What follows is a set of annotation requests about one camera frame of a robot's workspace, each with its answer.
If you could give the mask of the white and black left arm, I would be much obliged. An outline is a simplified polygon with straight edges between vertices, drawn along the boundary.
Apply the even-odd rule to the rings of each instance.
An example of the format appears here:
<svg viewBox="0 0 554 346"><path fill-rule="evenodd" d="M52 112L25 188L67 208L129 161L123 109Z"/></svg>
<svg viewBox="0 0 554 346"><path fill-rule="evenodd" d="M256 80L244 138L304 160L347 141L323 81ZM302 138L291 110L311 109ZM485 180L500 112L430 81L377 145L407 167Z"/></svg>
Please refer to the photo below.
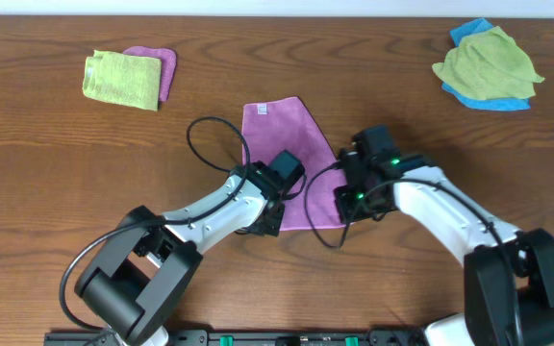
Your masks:
<svg viewBox="0 0 554 346"><path fill-rule="evenodd" d="M74 286L118 345L165 345L166 320L204 254L235 232L276 236L291 188L305 176L292 153L233 169L218 190L180 210L131 210Z"/></svg>

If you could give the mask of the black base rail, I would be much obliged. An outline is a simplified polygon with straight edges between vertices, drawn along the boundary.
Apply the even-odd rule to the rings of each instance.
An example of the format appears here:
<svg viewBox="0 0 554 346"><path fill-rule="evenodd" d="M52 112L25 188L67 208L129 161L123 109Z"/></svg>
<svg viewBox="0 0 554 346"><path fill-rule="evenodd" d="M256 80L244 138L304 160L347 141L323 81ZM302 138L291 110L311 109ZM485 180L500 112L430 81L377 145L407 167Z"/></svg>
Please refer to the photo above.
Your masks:
<svg viewBox="0 0 554 346"><path fill-rule="evenodd" d="M374 329L363 333L207 332L157 330L142 346L426 346L423 332ZM123 346L114 332L47 333L44 346Z"/></svg>

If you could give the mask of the purple microfiber cloth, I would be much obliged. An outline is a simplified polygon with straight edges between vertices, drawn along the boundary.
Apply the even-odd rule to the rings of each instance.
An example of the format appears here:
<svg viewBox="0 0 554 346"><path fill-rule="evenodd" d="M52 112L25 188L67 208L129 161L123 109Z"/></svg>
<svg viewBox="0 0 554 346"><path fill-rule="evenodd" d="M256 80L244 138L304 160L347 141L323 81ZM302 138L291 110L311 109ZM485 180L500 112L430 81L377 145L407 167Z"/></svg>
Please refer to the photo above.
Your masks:
<svg viewBox="0 0 554 346"><path fill-rule="evenodd" d="M285 203L283 231L336 229L343 226L335 203L334 189L346 184L344 173L321 169L336 157L324 134L297 97L251 103L243 107L241 132L252 161L270 163L284 150L298 158L307 175L308 193Z"/></svg>

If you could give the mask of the crumpled green cloth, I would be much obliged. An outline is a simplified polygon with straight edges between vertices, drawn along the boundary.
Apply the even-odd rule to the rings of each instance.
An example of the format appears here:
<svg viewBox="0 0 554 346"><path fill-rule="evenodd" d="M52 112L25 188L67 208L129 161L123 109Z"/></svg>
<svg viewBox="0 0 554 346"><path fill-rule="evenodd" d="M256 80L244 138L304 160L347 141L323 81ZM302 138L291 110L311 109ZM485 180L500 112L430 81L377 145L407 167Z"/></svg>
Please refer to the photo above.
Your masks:
<svg viewBox="0 0 554 346"><path fill-rule="evenodd" d="M534 85L544 81L528 54L499 26L463 37L432 70L461 95L478 101L528 99L536 95Z"/></svg>

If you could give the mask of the blue cloth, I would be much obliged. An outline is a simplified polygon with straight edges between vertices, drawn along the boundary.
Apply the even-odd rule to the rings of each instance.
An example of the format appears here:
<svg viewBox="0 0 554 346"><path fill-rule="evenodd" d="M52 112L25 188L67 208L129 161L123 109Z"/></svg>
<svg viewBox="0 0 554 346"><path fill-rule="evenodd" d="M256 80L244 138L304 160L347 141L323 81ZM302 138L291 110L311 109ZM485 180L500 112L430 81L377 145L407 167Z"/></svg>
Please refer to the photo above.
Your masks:
<svg viewBox="0 0 554 346"><path fill-rule="evenodd" d="M493 25L485 18L473 19L450 31L450 36L456 47L458 47L464 37L474 34L480 34L493 28ZM455 88L446 82L443 82L441 88L452 94L461 104L469 109L478 111L527 111L530 109L528 99L503 98L490 100L475 100L467 98L459 93Z"/></svg>

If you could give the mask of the folded green cloth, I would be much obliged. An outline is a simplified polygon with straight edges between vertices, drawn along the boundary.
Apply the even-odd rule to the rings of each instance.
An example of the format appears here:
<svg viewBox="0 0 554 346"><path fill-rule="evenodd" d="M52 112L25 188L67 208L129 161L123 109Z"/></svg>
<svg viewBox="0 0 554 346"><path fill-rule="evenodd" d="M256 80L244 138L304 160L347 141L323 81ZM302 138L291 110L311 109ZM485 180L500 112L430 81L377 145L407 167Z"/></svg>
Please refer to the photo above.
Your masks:
<svg viewBox="0 0 554 346"><path fill-rule="evenodd" d="M83 94L109 104L157 111L161 61L95 50L86 57Z"/></svg>

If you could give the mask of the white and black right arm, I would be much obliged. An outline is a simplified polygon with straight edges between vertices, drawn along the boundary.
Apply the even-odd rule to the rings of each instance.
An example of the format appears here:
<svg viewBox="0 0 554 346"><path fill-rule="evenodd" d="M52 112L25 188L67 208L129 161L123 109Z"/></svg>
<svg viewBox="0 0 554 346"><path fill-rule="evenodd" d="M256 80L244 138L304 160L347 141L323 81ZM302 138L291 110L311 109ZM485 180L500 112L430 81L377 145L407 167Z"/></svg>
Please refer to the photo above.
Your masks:
<svg viewBox="0 0 554 346"><path fill-rule="evenodd" d="M424 327L429 345L554 344L554 237L524 232L465 195L420 154L404 155L385 126L359 132L338 155L345 225L400 211L464 269L465 310Z"/></svg>

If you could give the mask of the folded purple cloth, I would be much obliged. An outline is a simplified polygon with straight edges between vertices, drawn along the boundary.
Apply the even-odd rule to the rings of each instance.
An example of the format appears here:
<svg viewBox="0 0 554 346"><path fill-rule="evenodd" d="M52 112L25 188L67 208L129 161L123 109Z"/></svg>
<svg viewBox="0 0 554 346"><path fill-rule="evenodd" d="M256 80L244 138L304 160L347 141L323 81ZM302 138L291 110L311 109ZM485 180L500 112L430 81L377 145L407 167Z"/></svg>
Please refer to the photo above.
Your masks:
<svg viewBox="0 0 554 346"><path fill-rule="evenodd" d="M159 101L165 102L168 99L175 75L177 62L176 53L168 48L149 48L144 46L133 46L124 50L123 53L129 56L155 58L161 61Z"/></svg>

